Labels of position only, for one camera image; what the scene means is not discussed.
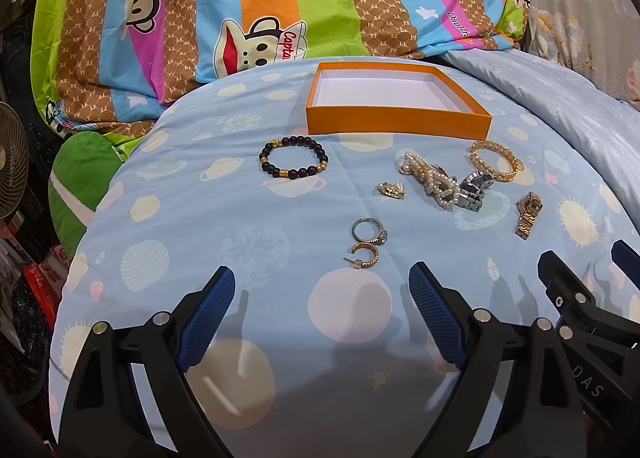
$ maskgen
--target jewelry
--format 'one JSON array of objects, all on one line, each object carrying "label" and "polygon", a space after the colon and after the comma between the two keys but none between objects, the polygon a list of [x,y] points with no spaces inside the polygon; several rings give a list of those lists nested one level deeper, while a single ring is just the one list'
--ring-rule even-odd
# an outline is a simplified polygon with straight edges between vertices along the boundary
[{"label": "jewelry", "polygon": [[351,247],[351,253],[354,254],[355,251],[359,250],[360,248],[366,248],[367,250],[370,250],[373,253],[373,259],[371,261],[362,261],[362,260],[353,261],[348,258],[343,258],[343,259],[351,263],[353,266],[355,266],[355,268],[371,268],[378,262],[378,248],[375,245],[372,245],[370,243],[361,242],[361,243],[356,243],[355,245],[353,245],[353,247]]},{"label": "jewelry", "polygon": [[379,183],[378,186],[376,187],[376,189],[380,192],[380,194],[383,194],[385,196],[389,196],[389,198],[397,198],[397,199],[404,198],[404,186],[400,182],[398,182],[398,183],[389,183],[389,182]]},{"label": "jewelry", "polygon": [[459,207],[478,212],[482,207],[484,191],[494,184],[494,177],[482,171],[475,171],[460,182]]},{"label": "jewelry", "polygon": [[[512,171],[510,173],[504,173],[489,166],[484,160],[482,160],[476,151],[478,149],[488,149],[489,151],[500,154],[511,165]],[[471,146],[471,155],[469,156],[473,165],[475,165],[480,171],[484,171],[493,176],[498,182],[510,182],[516,178],[518,171],[524,171],[524,164],[516,158],[511,149],[507,149],[501,146],[497,142],[490,140],[478,140]]]},{"label": "jewelry", "polygon": [[520,219],[516,227],[516,234],[526,240],[531,234],[531,228],[542,210],[542,200],[535,193],[527,194],[522,200],[518,200]]},{"label": "jewelry", "polygon": [[[281,148],[282,146],[304,146],[305,148],[312,149],[318,157],[320,164],[310,165],[309,167],[301,167],[300,169],[280,169],[273,164],[269,164],[268,157],[271,154],[271,150],[274,148]],[[267,142],[264,145],[264,149],[260,154],[260,164],[262,170],[274,178],[289,178],[295,180],[296,178],[304,178],[305,176],[313,176],[326,169],[326,165],[329,162],[329,157],[322,149],[322,144],[318,144],[312,140],[310,136],[284,136],[283,138],[275,138],[271,142]]]},{"label": "jewelry", "polygon": [[[359,237],[359,235],[356,234],[356,227],[364,222],[373,223],[378,228],[378,235],[372,240],[363,240],[361,237]],[[351,226],[351,235],[357,242],[368,243],[372,245],[384,245],[386,243],[388,232],[385,231],[385,228],[382,226],[380,220],[377,220],[375,218],[361,218]]]},{"label": "jewelry", "polygon": [[460,186],[455,178],[451,178],[437,165],[429,163],[420,155],[407,152],[404,154],[400,173],[414,174],[419,179],[427,194],[433,195],[441,207],[447,208],[458,203]]}]

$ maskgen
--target orange box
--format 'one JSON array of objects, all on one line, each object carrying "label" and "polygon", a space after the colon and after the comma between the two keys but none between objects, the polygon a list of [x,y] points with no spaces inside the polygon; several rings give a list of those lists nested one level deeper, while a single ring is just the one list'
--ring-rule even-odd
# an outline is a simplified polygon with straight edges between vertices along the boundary
[{"label": "orange box", "polygon": [[491,115],[433,66],[321,62],[306,101],[309,134],[417,133],[486,139]]}]

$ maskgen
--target gray blanket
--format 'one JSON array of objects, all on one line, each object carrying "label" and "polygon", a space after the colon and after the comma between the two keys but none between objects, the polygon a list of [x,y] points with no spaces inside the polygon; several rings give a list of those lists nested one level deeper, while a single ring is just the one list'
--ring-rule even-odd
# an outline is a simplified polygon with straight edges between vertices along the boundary
[{"label": "gray blanket", "polygon": [[556,130],[600,173],[640,230],[640,113],[580,74],[519,50],[443,58],[494,86]]}]

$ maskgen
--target gold watch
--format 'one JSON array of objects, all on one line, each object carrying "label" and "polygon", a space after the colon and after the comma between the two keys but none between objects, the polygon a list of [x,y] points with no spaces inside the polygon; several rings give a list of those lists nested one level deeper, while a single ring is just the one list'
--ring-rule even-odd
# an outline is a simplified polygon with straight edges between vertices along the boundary
[{"label": "gold watch", "polygon": [[516,234],[526,240],[531,234],[531,228],[542,210],[542,200],[535,193],[527,194],[522,200],[518,200],[520,219],[516,227]]}]

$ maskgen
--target star print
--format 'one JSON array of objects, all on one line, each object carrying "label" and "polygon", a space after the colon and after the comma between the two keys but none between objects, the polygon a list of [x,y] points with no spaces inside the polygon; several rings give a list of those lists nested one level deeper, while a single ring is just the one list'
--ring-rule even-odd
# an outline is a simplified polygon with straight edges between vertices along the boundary
[{"label": "star print", "polygon": [[125,92],[124,96],[129,99],[129,108],[133,108],[138,104],[147,105],[146,97],[134,92]]},{"label": "star print", "polygon": [[386,380],[390,374],[385,372],[373,372],[373,377],[369,377],[373,380],[373,390],[375,391],[380,386],[386,386]]},{"label": "star print", "polygon": [[434,10],[427,10],[426,8],[424,8],[423,6],[421,6],[418,10],[415,11],[416,14],[418,14],[419,16],[422,16],[423,19],[429,19],[429,18],[437,18],[438,17],[438,13]]}]

